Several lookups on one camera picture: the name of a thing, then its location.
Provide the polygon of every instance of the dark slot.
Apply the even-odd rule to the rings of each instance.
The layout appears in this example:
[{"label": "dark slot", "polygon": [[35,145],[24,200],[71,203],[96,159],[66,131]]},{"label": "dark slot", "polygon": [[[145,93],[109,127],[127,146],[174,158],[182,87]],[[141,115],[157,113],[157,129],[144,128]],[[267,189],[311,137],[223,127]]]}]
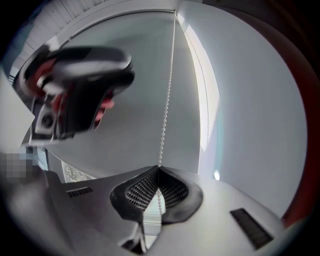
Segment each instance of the dark slot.
[{"label": "dark slot", "polygon": [[232,210],[230,214],[249,238],[255,249],[259,249],[272,241],[264,228],[243,208]]},{"label": "dark slot", "polygon": [[78,190],[72,190],[67,192],[69,197],[74,198],[74,197],[78,197],[84,194],[87,194],[89,192],[92,192],[92,189],[90,187],[84,187],[84,188],[80,188]]}]

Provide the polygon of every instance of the pixelated area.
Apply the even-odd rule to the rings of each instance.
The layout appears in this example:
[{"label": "pixelated area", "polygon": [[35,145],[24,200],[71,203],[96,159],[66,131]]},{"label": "pixelated area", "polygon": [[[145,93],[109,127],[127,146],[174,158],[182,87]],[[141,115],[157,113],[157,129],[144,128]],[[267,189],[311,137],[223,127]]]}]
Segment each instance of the pixelated area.
[{"label": "pixelated area", "polygon": [[0,155],[1,179],[7,183],[26,183],[41,171],[32,153],[19,148]]}]

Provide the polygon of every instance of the black object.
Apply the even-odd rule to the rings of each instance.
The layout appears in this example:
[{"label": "black object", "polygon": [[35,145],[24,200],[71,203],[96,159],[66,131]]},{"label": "black object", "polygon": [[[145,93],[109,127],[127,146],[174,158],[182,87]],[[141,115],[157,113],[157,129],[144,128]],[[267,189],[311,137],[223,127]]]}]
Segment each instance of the black object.
[{"label": "black object", "polygon": [[272,241],[273,238],[245,209],[232,210],[230,214],[256,249]]},{"label": "black object", "polygon": [[[26,142],[50,140],[47,142],[50,143],[98,127],[100,122],[95,119],[103,100],[113,98],[134,81],[131,60],[129,54],[112,47],[69,47],[50,52],[48,46],[41,46],[14,81],[16,92],[35,115],[31,139],[27,138]],[[26,81],[48,61],[51,68],[38,84],[47,94],[38,98]],[[61,95],[58,112],[50,104],[55,95]],[[50,109],[38,122],[44,104]]]},{"label": "black object", "polygon": [[124,220],[143,224],[143,212],[160,189],[166,211],[162,224],[186,221],[200,207],[203,193],[200,187],[161,166],[117,186],[110,195],[113,207]]},{"label": "black object", "polygon": [[46,114],[41,122],[45,128],[50,128],[54,124],[54,118],[51,114]]}]

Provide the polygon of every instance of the blurred object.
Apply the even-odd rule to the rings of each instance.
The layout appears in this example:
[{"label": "blurred object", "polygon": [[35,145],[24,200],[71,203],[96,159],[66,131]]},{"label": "blurred object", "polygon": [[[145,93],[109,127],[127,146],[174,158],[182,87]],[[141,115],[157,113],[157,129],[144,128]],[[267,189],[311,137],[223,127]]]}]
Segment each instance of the blurred object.
[{"label": "blurred object", "polygon": [[131,60],[110,47],[39,48],[13,85],[35,115],[23,145],[56,143],[96,129],[104,99],[111,100],[132,84]]}]

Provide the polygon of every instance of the white wall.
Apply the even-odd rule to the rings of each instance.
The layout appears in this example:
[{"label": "white wall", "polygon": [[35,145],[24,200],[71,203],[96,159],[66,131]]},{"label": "white wall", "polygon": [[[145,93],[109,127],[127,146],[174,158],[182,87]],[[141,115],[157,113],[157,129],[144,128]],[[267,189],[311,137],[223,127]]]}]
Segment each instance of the white wall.
[{"label": "white wall", "polygon": [[238,189],[220,181],[194,177],[192,173],[174,171],[197,183],[203,202],[187,221],[161,227],[161,234],[150,248],[152,256],[254,256],[256,250],[230,211],[244,208],[274,238],[284,232],[279,218]]},{"label": "white wall", "polygon": [[281,217],[299,185],[307,148],[304,107],[288,67],[256,30],[225,11],[182,1],[178,13],[216,77],[224,133],[223,148],[216,149],[223,152],[220,180]]},{"label": "white wall", "polygon": [[0,153],[12,153],[20,147],[34,118],[0,65]]}]

